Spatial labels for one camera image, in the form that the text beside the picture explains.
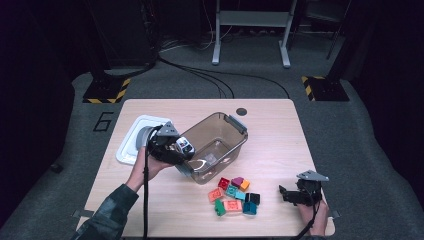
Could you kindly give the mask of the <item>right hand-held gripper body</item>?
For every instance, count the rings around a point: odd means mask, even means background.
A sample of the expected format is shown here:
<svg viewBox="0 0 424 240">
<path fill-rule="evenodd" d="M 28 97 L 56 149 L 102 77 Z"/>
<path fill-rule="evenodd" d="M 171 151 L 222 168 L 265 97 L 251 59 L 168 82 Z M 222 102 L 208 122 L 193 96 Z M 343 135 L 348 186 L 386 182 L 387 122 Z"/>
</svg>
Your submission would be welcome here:
<svg viewBox="0 0 424 240">
<path fill-rule="evenodd" d="M 313 206 L 322 200 L 322 183 L 328 182 L 329 178 L 313 170 L 307 170 L 297 175 L 298 196 L 295 205 L 303 204 Z"/>
</svg>

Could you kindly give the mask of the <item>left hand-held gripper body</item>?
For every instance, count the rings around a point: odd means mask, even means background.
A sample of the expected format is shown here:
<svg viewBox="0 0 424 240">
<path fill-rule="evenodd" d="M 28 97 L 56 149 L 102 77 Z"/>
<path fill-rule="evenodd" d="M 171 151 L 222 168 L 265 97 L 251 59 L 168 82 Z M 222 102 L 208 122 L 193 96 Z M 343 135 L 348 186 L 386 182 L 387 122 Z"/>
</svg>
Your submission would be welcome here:
<svg viewBox="0 0 424 240">
<path fill-rule="evenodd" d="M 158 161 L 171 165 L 180 165 L 184 161 L 183 154 L 174 147 L 179 138 L 178 131 L 170 121 L 153 127 L 147 139 L 148 153 Z"/>
</svg>

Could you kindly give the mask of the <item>white and black toy car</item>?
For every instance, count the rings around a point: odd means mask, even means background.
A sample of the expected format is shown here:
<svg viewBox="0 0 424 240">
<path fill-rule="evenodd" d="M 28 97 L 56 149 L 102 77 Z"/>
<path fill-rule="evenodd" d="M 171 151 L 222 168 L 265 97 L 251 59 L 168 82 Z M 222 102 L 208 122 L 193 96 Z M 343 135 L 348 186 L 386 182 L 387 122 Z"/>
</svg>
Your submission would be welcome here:
<svg viewBox="0 0 424 240">
<path fill-rule="evenodd" d="M 195 148 L 185 137 L 178 138 L 176 140 L 176 146 L 183 154 L 193 154 L 195 152 Z"/>
</svg>

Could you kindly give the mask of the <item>clear brown plastic storage box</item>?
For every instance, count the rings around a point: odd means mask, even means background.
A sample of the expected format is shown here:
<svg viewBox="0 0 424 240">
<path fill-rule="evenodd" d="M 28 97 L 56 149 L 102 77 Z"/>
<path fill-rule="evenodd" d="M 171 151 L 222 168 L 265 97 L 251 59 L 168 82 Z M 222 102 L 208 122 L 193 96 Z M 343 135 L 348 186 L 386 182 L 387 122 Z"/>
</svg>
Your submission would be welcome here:
<svg viewBox="0 0 424 240">
<path fill-rule="evenodd" d="M 248 140 L 247 127 L 236 117 L 216 112 L 182 134 L 195 154 L 176 168 L 203 185 L 228 167 Z"/>
</svg>

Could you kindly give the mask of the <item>small coral building block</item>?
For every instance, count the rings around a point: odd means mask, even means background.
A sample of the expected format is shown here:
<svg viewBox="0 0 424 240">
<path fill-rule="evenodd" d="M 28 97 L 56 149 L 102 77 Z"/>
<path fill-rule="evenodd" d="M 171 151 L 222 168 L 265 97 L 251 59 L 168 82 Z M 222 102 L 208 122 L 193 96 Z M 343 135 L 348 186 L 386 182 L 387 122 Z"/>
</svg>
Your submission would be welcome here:
<svg viewBox="0 0 424 240">
<path fill-rule="evenodd" d="M 214 202 L 217 199 L 220 199 L 224 196 L 223 189 L 220 187 L 217 187 L 216 189 L 210 191 L 208 193 L 208 199 L 210 202 Z"/>
</svg>

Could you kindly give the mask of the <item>long pink building block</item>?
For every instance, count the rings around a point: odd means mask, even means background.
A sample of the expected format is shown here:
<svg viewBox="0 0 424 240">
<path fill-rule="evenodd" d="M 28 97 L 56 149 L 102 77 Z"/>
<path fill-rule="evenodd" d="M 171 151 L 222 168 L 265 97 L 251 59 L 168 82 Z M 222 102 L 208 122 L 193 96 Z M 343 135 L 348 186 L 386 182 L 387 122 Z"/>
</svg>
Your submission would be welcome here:
<svg viewBox="0 0 424 240">
<path fill-rule="evenodd" d="M 243 211 L 243 204 L 241 200 L 225 200 L 223 206 L 228 213 L 239 213 Z"/>
</svg>

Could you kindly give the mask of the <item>person's left hand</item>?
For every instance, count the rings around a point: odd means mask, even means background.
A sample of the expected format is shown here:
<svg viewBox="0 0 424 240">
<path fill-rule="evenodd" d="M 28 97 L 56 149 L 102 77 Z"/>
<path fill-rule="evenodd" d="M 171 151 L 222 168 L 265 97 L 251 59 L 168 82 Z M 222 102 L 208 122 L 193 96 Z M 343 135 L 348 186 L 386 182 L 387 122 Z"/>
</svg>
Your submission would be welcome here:
<svg viewBox="0 0 424 240">
<path fill-rule="evenodd" d="M 158 161 L 150 156 L 146 157 L 146 150 L 141 147 L 126 185 L 137 192 L 145 182 L 151 180 L 161 170 L 168 167 L 171 167 L 171 164 Z"/>
</svg>

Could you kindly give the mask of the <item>person's right hand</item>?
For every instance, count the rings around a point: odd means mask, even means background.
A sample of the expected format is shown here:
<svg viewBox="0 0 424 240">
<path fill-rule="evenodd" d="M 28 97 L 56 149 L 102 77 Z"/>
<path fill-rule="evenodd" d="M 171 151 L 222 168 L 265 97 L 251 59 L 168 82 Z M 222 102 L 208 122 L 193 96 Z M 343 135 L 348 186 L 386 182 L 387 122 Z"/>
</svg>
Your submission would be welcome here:
<svg viewBox="0 0 424 240">
<path fill-rule="evenodd" d="M 312 227 L 308 230 L 309 236 L 324 237 L 328 223 L 329 207 L 324 200 L 321 200 L 314 207 L 298 204 L 301 219 L 305 225 L 314 218 Z"/>
</svg>

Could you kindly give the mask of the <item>green building block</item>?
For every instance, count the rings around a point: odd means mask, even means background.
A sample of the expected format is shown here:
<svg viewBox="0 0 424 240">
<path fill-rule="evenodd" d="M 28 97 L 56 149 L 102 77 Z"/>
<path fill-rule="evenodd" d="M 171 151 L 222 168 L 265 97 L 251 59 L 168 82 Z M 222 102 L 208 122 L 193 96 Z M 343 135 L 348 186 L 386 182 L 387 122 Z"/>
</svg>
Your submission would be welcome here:
<svg viewBox="0 0 424 240">
<path fill-rule="evenodd" d="M 214 202 L 214 210 L 218 216 L 223 216 L 226 214 L 224 204 L 221 200 L 216 199 Z"/>
</svg>

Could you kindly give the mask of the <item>black stand base striped tape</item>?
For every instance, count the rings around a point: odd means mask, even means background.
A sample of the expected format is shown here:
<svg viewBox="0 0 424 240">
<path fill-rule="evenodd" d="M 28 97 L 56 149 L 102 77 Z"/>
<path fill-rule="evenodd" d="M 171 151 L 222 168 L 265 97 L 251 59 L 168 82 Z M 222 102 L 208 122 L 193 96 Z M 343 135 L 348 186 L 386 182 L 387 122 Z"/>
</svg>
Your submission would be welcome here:
<svg viewBox="0 0 424 240">
<path fill-rule="evenodd" d="M 349 97 L 339 81 L 332 82 L 322 76 L 302 76 L 306 95 L 310 101 L 348 101 Z"/>
<path fill-rule="evenodd" d="M 108 86 L 92 82 L 83 95 L 84 103 L 102 104 L 119 103 L 129 86 L 131 79 L 112 79 Z"/>
</svg>

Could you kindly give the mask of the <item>black equipment cabinet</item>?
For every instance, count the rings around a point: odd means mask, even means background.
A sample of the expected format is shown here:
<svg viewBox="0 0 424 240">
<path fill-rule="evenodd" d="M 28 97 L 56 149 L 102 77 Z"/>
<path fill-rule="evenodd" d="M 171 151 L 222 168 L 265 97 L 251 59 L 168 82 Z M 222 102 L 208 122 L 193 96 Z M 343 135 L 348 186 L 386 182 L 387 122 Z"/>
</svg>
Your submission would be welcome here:
<svg viewBox="0 0 424 240">
<path fill-rule="evenodd" d="M 86 0 L 110 68 L 155 62 L 151 21 L 143 0 Z"/>
</svg>

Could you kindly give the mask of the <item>white metal stand frame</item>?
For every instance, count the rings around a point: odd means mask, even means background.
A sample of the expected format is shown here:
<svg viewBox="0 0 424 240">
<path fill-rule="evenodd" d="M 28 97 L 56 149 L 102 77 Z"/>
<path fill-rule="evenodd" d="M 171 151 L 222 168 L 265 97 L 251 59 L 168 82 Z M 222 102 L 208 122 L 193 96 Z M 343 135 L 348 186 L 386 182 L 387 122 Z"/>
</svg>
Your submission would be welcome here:
<svg viewBox="0 0 424 240">
<path fill-rule="evenodd" d="M 222 26 L 249 26 L 249 27 L 279 27 L 284 29 L 283 39 L 278 42 L 283 67 L 291 67 L 287 42 L 295 16 L 298 0 L 290 0 L 290 9 L 286 12 L 269 11 L 241 11 L 222 10 L 221 0 L 216 0 L 215 10 L 215 45 L 212 64 L 220 63 L 221 53 L 221 27 Z"/>
</svg>

